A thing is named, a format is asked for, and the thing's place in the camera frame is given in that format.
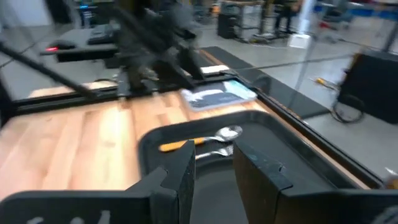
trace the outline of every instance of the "cable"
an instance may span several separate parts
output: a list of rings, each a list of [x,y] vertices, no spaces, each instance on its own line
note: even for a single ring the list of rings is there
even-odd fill
[[[112,82],[112,83],[117,83],[117,81],[112,79],[112,78],[98,78],[98,79],[94,80],[94,82]]]
[[[335,120],[337,120],[343,124],[358,123],[358,122],[362,121],[364,118],[364,115],[365,115],[364,102],[353,95],[340,95],[340,101],[343,101],[343,100],[350,100],[351,102],[356,102],[357,105],[355,105],[355,107],[357,109],[359,108],[358,109],[359,115],[357,117],[350,118],[350,119],[345,118],[343,110],[339,110],[339,108],[338,108],[340,102],[338,100],[336,100],[331,107],[331,116]]]

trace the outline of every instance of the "black mat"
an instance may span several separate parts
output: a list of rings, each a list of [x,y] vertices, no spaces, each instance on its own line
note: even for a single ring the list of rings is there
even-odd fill
[[[272,78],[270,75],[267,75],[261,70],[254,68],[253,65],[245,62],[240,58],[237,58],[233,54],[219,47],[205,47],[202,48],[202,50],[216,58],[218,62],[215,62],[214,59],[209,58],[209,56],[206,56],[206,54],[201,53],[200,57],[198,57],[201,58],[198,59],[201,67],[216,65],[220,63],[225,64],[229,68],[236,70],[236,72],[247,81],[253,83],[256,86],[260,85],[261,90],[265,94],[275,99],[283,106],[288,107],[288,105],[290,105],[289,109],[302,119],[307,119],[330,112],[328,108],[311,100],[310,98],[295,91],[284,83],[276,80],[275,78]]]

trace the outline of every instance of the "butcher block countertop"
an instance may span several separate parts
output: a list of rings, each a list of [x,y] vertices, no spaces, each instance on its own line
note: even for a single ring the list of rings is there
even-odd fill
[[[32,92],[31,97],[68,91],[48,88]],[[0,200],[23,190],[127,189],[141,178],[137,145],[145,133],[243,110],[276,116],[362,188],[369,188],[260,101],[193,112],[178,92],[170,92],[123,104],[111,101],[13,118],[0,133]]]

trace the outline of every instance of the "black tray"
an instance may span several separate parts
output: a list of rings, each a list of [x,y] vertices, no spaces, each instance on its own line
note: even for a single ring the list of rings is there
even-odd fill
[[[273,116],[260,111],[243,111],[152,130],[139,143],[142,175],[154,170],[172,154],[160,152],[161,144],[212,136],[229,125],[240,125],[243,129],[240,140],[281,162],[285,174],[294,176],[297,181],[294,187],[302,193],[358,187]],[[225,144],[208,142],[197,146],[196,154],[221,147]],[[200,159],[196,172],[191,223],[247,223],[232,158]]]

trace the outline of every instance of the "red light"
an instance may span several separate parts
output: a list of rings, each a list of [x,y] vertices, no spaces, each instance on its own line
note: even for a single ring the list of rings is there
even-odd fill
[[[46,51],[56,51],[58,50],[58,47],[49,47],[46,49]]]

